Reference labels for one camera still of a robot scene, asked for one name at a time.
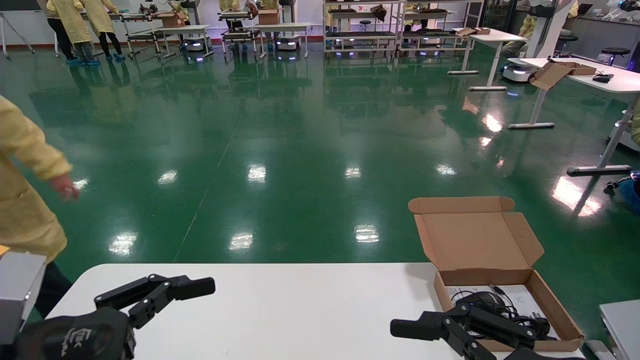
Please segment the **cardboard box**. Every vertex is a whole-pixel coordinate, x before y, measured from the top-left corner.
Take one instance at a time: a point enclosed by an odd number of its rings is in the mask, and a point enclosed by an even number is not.
[[[456,32],[456,35],[459,37],[466,37],[469,35],[477,34],[477,35],[488,35],[491,33],[490,28],[464,28],[460,29]]]
[[[258,10],[258,24],[278,25],[280,23],[280,9]]]
[[[489,35],[490,33],[490,28],[476,28],[476,35]]]
[[[590,76],[596,72],[596,68],[572,61],[568,62],[548,62],[542,69],[538,70],[529,82],[543,90],[554,87],[563,77],[567,75]]]
[[[420,197],[409,202],[422,248],[438,268],[434,287],[444,311],[447,286],[525,285],[560,336],[536,341],[536,351],[574,351],[584,339],[540,274],[531,268],[544,249],[509,197]],[[489,351],[512,351],[479,340]]]
[[[183,13],[162,13],[158,15],[160,20],[162,20],[163,28],[182,28],[186,26],[184,21],[187,19],[186,15]]]

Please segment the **box lid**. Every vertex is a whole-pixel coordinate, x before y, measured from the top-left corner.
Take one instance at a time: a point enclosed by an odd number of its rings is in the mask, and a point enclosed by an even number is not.
[[[419,197],[409,202],[425,255],[440,270],[530,268],[544,253],[509,197]]]
[[[158,17],[174,17],[174,16],[175,16],[175,17],[178,17],[178,19],[186,19],[186,18],[187,18],[187,16],[186,16],[186,15],[184,15],[183,13],[181,13],[181,12],[177,12],[177,13],[161,13],[161,14],[158,14]]]

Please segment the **white table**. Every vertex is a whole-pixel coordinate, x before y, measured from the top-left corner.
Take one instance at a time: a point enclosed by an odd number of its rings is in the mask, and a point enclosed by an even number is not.
[[[276,25],[256,26],[256,28],[260,29],[261,33],[277,33],[282,31],[284,33],[293,34],[297,31],[300,31],[300,32],[304,31],[305,32],[305,58],[309,56],[308,29],[310,27],[311,27],[310,22],[286,22],[283,24],[276,24]],[[264,37],[260,37],[260,45],[262,46],[262,54],[260,54],[260,59],[262,59],[263,57],[265,57],[265,55],[267,55],[267,52],[264,50]]]
[[[631,118],[636,110],[636,104],[640,101],[640,74],[635,72],[627,71],[624,69],[618,69],[616,67],[610,67],[603,63],[597,63],[588,60],[582,60],[577,58],[558,58],[554,59],[555,61],[573,61],[576,63],[581,63],[583,65],[588,65],[590,67],[594,67],[604,74],[613,74],[613,78],[606,84],[599,83],[597,81],[593,81],[592,75],[587,76],[567,76],[568,79],[573,81],[577,81],[578,83],[582,83],[592,88],[596,88],[602,91],[614,93],[614,94],[636,94],[634,100],[629,104],[625,114],[622,116],[622,120],[620,121],[620,126],[616,128],[616,132],[611,137],[611,140],[603,150],[598,159],[598,163],[594,167],[569,167],[567,169],[567,174],[569,175],[578,175],[578,174],[609,174],[609,173],[618,173],[618,172],[628,172],[631,171],[631,166],[629,165],[607,165],[609,160],[611,160],[611,156],[613,152],[616,150],[616,146],[618,142],[620,142],[620,138],[622,137],[625,128],[630,125]],[[546,58],[537,58],[537,59],[520,59],[521,62],[532,65],[533,67],[542,68],[547,63]],[[507,126],[508,129],[541,129],[546,127],[554,127],[555,124],[552,122],[537,122],[538,115],[540,114],[540,109],[542,108],[542,104],[547,97],[547,91],[538,89],[538,98],[536,99],[536,104],[533,108],[533,113],[531,114],[531,119],[528,124],[510,124]]]
[[[49,317],[89,313],[94,296],[149,274],[211,276],[216,293],[174,301],[136,331],[137,360],[460,360],[444,341],[389,333],[391,319],[442,310],[435,272],[431,263],[107,264],[80,276]]]
[[[164,38],[164,46],[166,47],[166,55],[164,56],[164,58],[168,58],[170,56],[175,55],[175,53],[172,53],[170,48],[169,48],[169,41],[167,41],[166,37],[167,35],[185,35],[185,34],[198,34],[198,35],[202,35],[202,38],[204,39],[204,50],[205,53],[204,55],[202,55],[203,58],[206,58],[209,55],[213,54],[213,50],[209,49],[209,44],[207,43],[207,29],[210,28],[212,25],[187,25],[187,26],[183,26],[181,28],[158,28],[156,29],[156,31],[161,31],[163,34],[163,38]]]
[[[462,28],[454,28],[455,31],[460,31]],[[504,91],[507,90],[506,86],[492,86],[493,78],[495,77],[495,71],[498,68],[498,60],[500,59],[500,51],[502,50],[502,45],[506,42],[512,41],[528,41],[529,39],[524,37],[519,37],[518,35],[513,35],[509,33],[505,33],[503,31],[491,29],[491,33],[487,35],[469,35],[469,41],[467,41],[467,48],[465,49],[465,57],[462,60],[462,70],[460,71],[449,71],[447,74],[449,75],[469,75],[469,74],[477,74],[477,70],[467,70],[467,63],[469,59],[469,52],[471,51],[472,41],[478,42],[496,42],[498,43],[498,48],[495,50],[495,56],[493,57],[493,64],[491,65],[491,71],[489,71],[489,78],[486,81],[486,86],[471,86],[469,88],[470,91]]]

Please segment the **stool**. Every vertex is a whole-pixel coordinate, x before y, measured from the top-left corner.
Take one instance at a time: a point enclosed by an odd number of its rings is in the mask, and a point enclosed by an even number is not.
[[[601,50],[601,53],[611,55],[609,60],[609,66],[613,65],[613,61],[616,59],[616,55],[620,55],[624,58],[624,55],[631,53],[631,49],[624,47],[605,47]]]
[[[360,21],[360,24],[362,25],[362,31],[367,31],[367,25],[369,25],[371,23],[370,20],[362,20]]]
[[[578,37],[575,36],[575,35],[567,35],[565,37],[560,36],[558,38],[558,42],[562,43],[562,50],[560,50],[560,53],[558,54],[559,58],[562,58],[565,55],[567,55],[566,46],[567,46],[567,44],[569,44],[570,42],[573,42],[573,41],[578,41]]]

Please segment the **white wall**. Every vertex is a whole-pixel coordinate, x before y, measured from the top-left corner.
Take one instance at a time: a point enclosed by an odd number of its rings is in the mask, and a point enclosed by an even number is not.
[[[120,9],[128,8],[131,12],[137,12],[140,7],[140,0],[112,0],[112,2]],[[168,10],[170,7],[166,3],[166,0],[154,1],[160,10]],[[244,0],[240,0],[241,6],[244,5]],[[370,8],[372,5],[364,5],[365,9]],[[462,23],[466,4],[441,4],[440,8],[447,9],[456,12],[447,18],[447,28],[453,26],[459,26]],[[209,30],[209,35],[212,38],[219,38],[220,32],[218,30],[218,2],[216,0],[203,0],[200,3],[198,9],[200,14],[200,22],[202,24],[212,24],[214,27]],[[53,44],[53,31],[47,25],[47,20],[42,12],[39,11],[25,11],[25,12],[3,12],[9,22],[24,36],[31,44]],[[311,35],[322,35],[322,23],[323,23],[323,4],[322,0],[297,0],[296,2],[296,18],[299,22],[311,22],[312,32]],[[127,23],[129,31],[137,31],[148,28],[148,24]],[[352,28],[358,27],[358,21],[352,20]],[[116,35],[121,42],[125,41],[125,31],[121,23],[116,22],[114,24]],[[4,30],[6,36],[6,43],[8,45],[22,44],[20,38],[7,26]],[[95,42],[98,41],[93,31],[90,30]]]

